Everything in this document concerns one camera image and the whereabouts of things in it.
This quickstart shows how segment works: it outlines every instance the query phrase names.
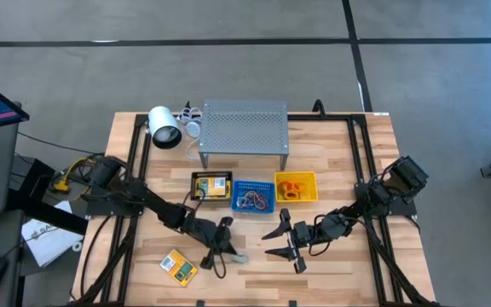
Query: yellow plastic bin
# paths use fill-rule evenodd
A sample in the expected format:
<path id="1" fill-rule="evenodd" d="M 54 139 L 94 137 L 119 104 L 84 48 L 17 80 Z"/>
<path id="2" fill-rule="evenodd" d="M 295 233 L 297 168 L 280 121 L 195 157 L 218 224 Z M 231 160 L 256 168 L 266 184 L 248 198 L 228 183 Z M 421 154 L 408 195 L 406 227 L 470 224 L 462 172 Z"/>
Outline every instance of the yellow plastic bin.
<path id="1" fill-rule="evenodd" d="M 274 174 L 276 201 L 281 203 L 317 201 L 313 171 L 280 171 Z"/>

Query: paper sheet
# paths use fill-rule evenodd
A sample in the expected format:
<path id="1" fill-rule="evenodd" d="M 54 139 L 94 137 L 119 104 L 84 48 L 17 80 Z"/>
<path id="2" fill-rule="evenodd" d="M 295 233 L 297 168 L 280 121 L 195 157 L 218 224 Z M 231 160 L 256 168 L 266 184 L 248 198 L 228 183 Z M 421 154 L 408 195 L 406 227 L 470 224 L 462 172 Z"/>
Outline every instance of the paper sheet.
<path id="1" fill-rule="evenodd" d="M 72 212 L 72 208 L 67 200 L 62 201 L 60 204 L 56 205 L 55 208 L 69 213 Z M 63 229 L 54 229 L 54 226 L 36 219 L 32 219 L 28 223 L 22 225 L 22 236 L 24 237 L 24 240 L 29 240 L 32 237 L 50 231 L 47 234 L 40 235 L 37 239 L 29 240 L 27 242 L 33 257 L 40 267 L 49 265 L 73 244 L 83 239 L 82 235 L 77 235 Z"/>

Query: wooden table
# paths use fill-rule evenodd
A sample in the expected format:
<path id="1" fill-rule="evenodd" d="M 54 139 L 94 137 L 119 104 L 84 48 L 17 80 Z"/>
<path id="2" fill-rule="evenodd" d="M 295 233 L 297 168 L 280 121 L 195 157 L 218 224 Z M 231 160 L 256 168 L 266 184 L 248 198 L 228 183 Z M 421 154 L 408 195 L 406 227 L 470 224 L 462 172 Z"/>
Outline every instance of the wooden table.
<path id="1" fill-rule="evenodd" d="M 106 155 L 127 159 L 135 116 L 136 113 L 115 114 Z M 396 138 L 389 116 L 372 113 L 366 116 L 377 170 L 381 171 L 400 155 Z M 361 131 L 357 126 L 355 130 L 365 178 L 369 178 Z M 141 133 L 136 161 L 142 152 L 143 136 Z M 276 212 L 288 207 L 292 222 L 305 220 L 313 223 L 315 215 L 355 201 L 353 186 L 356 177 L 345 122 L 290 121 L 289 138 L 286 171 L 315 171 L 320 200 L 284 206 L 278 204 Z M 178 148 L 171 150 L 150 149 L 147 184 L 152 191 L 171 202 L 181 202 L 190 188 L 191 172 L 202 171 L 199 161 L 188 160 L 184 155 L 189 142 L 191 140 L 186 138 Z M 232 171 L 234 179 L 271 182 L 278 168 L 278 157 L 217 155 L 210 161 L 209 170 Z M 304 250 L 308 268 L 296 275 L 292 263 L 264 253 L 269 248 L 286 246 L 285 237 L 261 240 L 279 224 L 278 214 L 267 217 L 240 215 L 233 213 L 228 204 L 204 203 L 198 216 L 216 223 L 221 217 L 234 217 L 230 227 L 232 243 L 237 250 L 249 255 L 250 262 L 235 264 L 225 258 L 228 271 L 225 279 L 217 279 L 213 271 L 199 269 L 187 287 L 181 287 L 159 267 L 160 261 L 176 248 L 199 267 L 207 248 L 186 235 L 167 229 L 155 213 L 147 210 L 139 220 L 126 305 L 194 305 L 198 299 L 207 305 L 288 305 L 289 300 L 297 300 L 298 305 L 378 305 L 367 237 L 360 225 L 354 227 L 348 237 L 335 240 L 327 252 L 318 257 L 310 257 Z M 102 219 L 94 218 L 89 223 L 72 291 L 77 297 L 84 256 Z M 93 247 L 86 274 L 87 287 L 106 265 L 114 219 L 107 223 Z M 403 217 L 390 217 L 388 220 L 397 263 L 420 293 L 434 300 L 418 230 Z M 321 248 L 323 246 L 317 246 L 313 252 Z M 117 297 L 120 268 L 117 267 L 115 272 L 112 300 Z M 383 274 L 388 300 L 392 300 L 390 277 L 385 265 Z"/>

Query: concrete floor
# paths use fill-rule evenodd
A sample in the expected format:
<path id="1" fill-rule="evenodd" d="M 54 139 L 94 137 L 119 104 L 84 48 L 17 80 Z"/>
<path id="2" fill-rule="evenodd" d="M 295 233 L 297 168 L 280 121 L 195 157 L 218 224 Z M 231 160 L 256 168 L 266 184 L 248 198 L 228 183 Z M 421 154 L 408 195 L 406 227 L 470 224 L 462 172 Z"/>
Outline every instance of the concrete floor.
<path id="1" fill-rule="evenodd" d="M 353 0 L 360 38 L 491 37 L 488 0 Z M 340 1 L 0 0 L 0 40 L 342 37 Z M 419 224 L 437 300 L 491 306 L 491 44 L 361 46 L 374 111 L 430 174 Z M 361 111 L 348 45 L 0 49 L 0 91 L 20 130 L 103 151 L 114 112 L 208 98 L 267 98 Z M 78 153 L 19 138 L 55 168 Z M 78 254 L 26 279 L 25 306 L 64 304 Z"/>

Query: blue basket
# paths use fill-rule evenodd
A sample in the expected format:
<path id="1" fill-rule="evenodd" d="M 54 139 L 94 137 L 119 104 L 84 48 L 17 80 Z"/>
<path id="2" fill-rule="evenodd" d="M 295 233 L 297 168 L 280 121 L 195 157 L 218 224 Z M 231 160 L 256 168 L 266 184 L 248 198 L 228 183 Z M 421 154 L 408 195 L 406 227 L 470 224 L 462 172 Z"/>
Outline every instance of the blue basket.
<path id="1" fill-rule="evenodd" d="M 271 182 L 234 180 L 230 206 L 239 212 L 274 213 L 274 189 Z"/>

